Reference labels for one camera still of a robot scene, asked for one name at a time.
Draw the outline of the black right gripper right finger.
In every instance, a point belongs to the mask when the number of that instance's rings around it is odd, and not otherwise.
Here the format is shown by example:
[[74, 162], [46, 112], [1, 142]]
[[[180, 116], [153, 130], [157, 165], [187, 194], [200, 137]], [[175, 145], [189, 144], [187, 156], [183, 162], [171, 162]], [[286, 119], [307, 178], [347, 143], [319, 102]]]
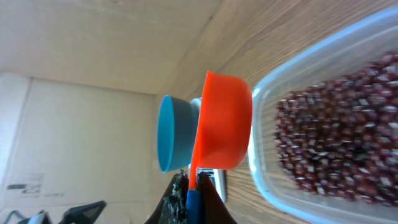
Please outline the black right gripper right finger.
[[218, 195], [209, 173], [199, 173], [198, 189], [201, 193], [201, 224], [237, 224]]

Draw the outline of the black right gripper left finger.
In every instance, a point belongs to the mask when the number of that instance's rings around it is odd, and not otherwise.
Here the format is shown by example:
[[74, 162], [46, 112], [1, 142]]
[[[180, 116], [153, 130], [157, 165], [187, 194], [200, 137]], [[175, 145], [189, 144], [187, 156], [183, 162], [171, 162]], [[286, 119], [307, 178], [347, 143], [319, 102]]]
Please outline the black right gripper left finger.
[[162, 198], [145, 224], [187, 223], [188, 176], [185, 170], [172, 177]]

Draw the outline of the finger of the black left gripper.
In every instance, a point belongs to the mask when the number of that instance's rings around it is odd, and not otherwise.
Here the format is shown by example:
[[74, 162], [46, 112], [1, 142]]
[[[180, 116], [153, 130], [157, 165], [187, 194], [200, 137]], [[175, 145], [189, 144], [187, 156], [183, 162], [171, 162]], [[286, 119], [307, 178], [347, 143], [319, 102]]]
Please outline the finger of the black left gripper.
[[107, 206], [105, 201], [72, 207], [63, 214], [60, 224], [94, 224]]

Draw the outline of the red measuring scoop blue handle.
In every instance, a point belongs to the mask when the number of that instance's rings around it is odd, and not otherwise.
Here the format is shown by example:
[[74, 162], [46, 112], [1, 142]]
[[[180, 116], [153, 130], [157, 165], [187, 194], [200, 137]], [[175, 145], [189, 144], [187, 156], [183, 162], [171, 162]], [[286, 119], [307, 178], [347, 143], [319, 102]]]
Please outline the red measuring scoop blue handle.
[[207, 71], [190, 164], [187, 222], [200, 222], [198, 169], [234, 169], [248, 151], [252, 123], [249, 85], [239, 77]]

